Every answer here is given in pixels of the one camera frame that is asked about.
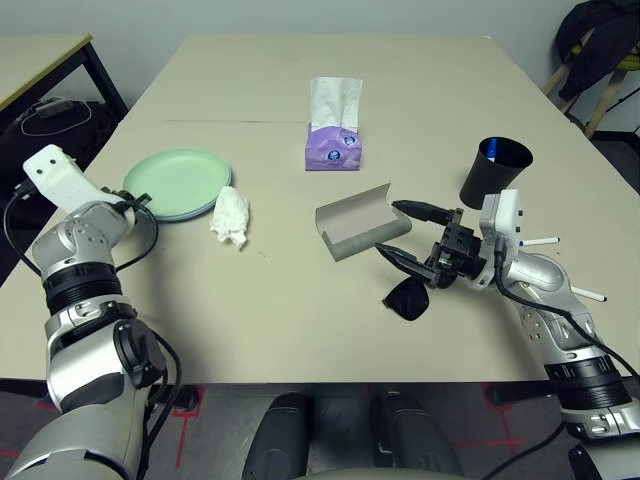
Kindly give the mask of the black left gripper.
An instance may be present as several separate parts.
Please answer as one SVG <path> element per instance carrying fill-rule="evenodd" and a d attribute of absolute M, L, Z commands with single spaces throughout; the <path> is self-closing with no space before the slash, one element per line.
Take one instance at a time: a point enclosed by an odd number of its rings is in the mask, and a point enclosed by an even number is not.
<path fill-rule="evenodd" d="M 129 209 L 133 212 L 142 210 L 150 202 L 150 195 L 147 193 L 143 193 L 140 196 L 135 197 L 126 190 L 115 191 L 106 186 L 102 187 L 102 191 L 116 197 L 116 199 L 112 201 L 112 204 L 114 205 L 114 209 L 119 213 L 124 213 Z"/>

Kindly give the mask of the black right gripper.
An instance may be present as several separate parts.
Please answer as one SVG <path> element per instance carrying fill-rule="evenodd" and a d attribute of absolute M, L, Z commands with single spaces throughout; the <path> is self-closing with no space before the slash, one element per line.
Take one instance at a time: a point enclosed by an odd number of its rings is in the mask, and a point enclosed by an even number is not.
<path fill-rule="evenodd" d="M 473 280 L 482 272 L 486 260 L 480 256 L 481 240 L 473 229 L 461 224 L 462 209 L 447 210 L 412 200 L 396 200 L 392 206 L 413 219 L 444 227 L 425 263 L 400 248 L 376 243 L 376 250 L 395 268 L 440 289 L 449 288 L 458 277 Z"/>

